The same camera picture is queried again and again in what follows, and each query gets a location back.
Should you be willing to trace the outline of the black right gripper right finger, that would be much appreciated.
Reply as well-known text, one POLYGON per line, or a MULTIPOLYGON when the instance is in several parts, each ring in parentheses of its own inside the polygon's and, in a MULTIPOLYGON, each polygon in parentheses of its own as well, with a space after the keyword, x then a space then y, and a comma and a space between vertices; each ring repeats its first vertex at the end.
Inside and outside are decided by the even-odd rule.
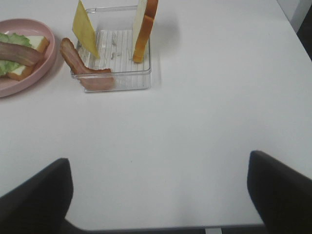
POLYGON ((311 179, 262 151, 252 151, 247 188, 268 233, 312 232, 311 179))

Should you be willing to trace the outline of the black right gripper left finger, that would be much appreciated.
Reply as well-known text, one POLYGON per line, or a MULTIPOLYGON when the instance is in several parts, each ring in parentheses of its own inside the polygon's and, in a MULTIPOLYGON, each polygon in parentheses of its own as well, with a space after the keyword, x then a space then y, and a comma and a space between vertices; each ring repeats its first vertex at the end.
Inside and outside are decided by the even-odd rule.
POLYGON ((73 197, 69 160, 60 158, 0 198, 2 234, 82 234, 65 219, 73 197))

